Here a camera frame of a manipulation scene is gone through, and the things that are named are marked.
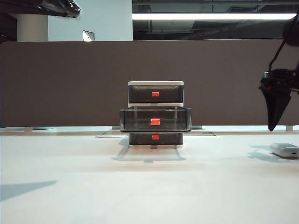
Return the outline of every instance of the smoked plastic drawer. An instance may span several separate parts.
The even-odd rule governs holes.
[[[120,110],[122,132],[189,132],[191,109],[183,107],[129,107]]]
[[[129,145],[182,145],[183,133],[130,133]]]
[[[128,103],[183,103],[183,85],[131,85]]]

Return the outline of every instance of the white device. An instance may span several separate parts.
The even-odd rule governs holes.
[[[299,157],[299,147],[289,143],[273,143],[270,148],[274,154],[283,158]]]

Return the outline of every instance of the fluorescent light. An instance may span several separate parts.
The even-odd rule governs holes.
[[[132,20],[289,20],[286,13],[134,13]]]

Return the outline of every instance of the table surface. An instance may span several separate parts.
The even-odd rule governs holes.
[[[1,223],[297,224],[299,160],[269,145],[299,145],[299,132],[217,134],[186,135],[176,150],[128,149],[120,134],[2,132]]]

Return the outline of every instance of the plastic drawer unit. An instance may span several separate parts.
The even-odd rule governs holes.
[[[128,82],[128,107],[131,106],[183,106],[182,81]]]
[[[122,132],[189,132],[191,110],[183,107],[130,107],[120,110]]]
[[[120,130],[129,147],[179,148],[191,131],[191,109],[184,108],[184,82],[128,82],[128,108],[120,109]]]

